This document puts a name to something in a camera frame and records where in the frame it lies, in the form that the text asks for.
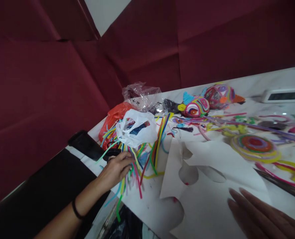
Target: maroon fabric backdrop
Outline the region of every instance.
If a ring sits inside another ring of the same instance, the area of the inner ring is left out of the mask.
[[[132,0],[101,38],[83,0],[0,1],[0,199],[104,118],[121,87],[292,66],[291,0]]]
[[[122,84],[162,91],[295,66],[295,0],[132,0],[99,40]]]
[[[103,87],[116,74],[81,6],[0,1],[0,200],[121,102]],[[120,84],[113,89],[121,92]]]

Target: black cup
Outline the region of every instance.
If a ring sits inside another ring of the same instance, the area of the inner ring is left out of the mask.
[[[100,147],[100,145],[96,141],[94,141],[94,139],[91,138],[91,136],[85,130],[81,130],[78,133],[75,133],[68,140],[68,145],[79,150],[94,161],[98,161],[98,159],[104,153],[104,150]],[[106,155],[103,157],[105,161],[108,161],[108,158],[109,157]]]

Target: orange beak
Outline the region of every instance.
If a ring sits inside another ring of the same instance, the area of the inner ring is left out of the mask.
[[[246,99],[244,97],[241,97],[239,95],[235,95],[233,103],[240,103],[240,102],[245,102],[245,101],[246,101]]]

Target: tassel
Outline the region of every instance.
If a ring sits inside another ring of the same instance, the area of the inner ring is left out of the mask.
[[[178,128],[187,132],[193,132],[194,128],[190,127],[190,128]]]

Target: white wall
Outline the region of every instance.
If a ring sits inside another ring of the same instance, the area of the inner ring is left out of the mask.
[[[102,36],[131,0],[85,0]]]

